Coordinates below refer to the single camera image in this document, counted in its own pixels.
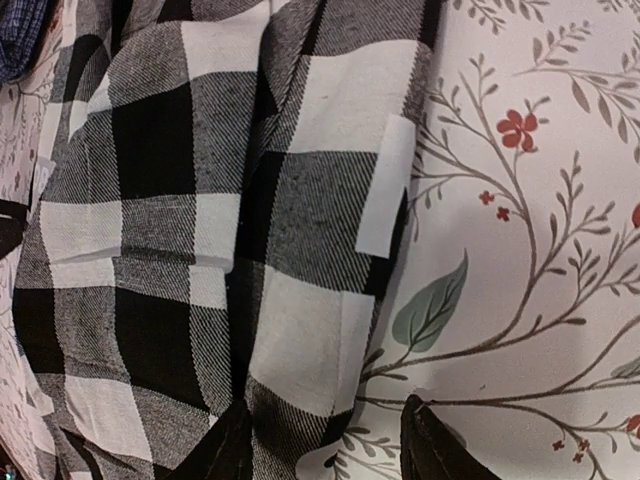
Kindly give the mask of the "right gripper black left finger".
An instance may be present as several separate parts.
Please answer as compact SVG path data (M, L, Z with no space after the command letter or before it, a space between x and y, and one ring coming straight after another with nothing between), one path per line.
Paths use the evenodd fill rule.
M251 480L252 417L244 399L235 399L192 452L167 478Z

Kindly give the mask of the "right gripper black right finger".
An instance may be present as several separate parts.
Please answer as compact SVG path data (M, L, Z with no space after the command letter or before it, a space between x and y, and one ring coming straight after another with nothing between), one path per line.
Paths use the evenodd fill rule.
M499 480L416 394L406 399L402 409L400 438L404 480Z

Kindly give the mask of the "black white checkered shirt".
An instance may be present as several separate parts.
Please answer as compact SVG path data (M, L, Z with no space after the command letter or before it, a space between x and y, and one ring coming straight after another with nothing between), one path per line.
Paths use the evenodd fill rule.
M235 399L334 479L437 1L68 1L12 317L34 479L168 479Z

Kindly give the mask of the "blue checkered shirt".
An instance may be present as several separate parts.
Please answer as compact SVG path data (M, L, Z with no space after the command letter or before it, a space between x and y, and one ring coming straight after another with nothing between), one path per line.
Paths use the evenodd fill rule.
M1 83L19 79L27 70L39 42L49 2L1 2Z

